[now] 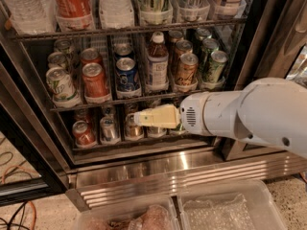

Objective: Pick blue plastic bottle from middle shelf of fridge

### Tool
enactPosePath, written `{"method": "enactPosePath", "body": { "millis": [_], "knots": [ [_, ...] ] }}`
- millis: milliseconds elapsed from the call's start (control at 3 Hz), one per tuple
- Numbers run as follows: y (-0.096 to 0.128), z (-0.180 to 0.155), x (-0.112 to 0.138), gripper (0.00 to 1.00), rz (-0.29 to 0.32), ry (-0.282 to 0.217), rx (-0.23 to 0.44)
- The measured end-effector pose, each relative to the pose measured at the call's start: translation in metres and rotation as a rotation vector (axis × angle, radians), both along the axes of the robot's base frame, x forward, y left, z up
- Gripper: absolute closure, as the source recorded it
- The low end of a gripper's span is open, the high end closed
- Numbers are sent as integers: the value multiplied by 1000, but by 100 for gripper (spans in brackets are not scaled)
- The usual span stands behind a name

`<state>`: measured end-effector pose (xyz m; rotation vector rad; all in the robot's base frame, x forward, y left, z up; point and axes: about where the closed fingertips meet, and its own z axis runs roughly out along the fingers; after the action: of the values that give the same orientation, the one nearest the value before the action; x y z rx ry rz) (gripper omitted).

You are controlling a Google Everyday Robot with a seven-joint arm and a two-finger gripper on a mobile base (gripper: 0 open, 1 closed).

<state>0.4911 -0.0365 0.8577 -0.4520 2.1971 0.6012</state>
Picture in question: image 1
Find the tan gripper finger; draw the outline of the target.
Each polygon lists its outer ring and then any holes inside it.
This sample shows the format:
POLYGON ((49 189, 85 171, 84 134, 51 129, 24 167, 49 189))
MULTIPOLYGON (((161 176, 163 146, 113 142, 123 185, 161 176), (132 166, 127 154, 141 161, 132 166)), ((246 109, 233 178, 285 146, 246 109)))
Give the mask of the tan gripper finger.
POLYGON ((133 120, 142 127, 176 128, 180 124, 180 114, 173 104, 164 104, 135 112, 133 120))

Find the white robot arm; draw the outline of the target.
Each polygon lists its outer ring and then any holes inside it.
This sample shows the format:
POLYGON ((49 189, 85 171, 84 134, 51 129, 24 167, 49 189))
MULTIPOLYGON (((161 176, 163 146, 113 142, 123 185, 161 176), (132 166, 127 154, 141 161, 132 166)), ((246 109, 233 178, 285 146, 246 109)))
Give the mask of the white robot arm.
POLYGON ((176 107, 164 104, 133 114, 142 127, 184 128, 307 157, 307 89, 280 78, 256 80, 239 91, 200 92, 176 107))

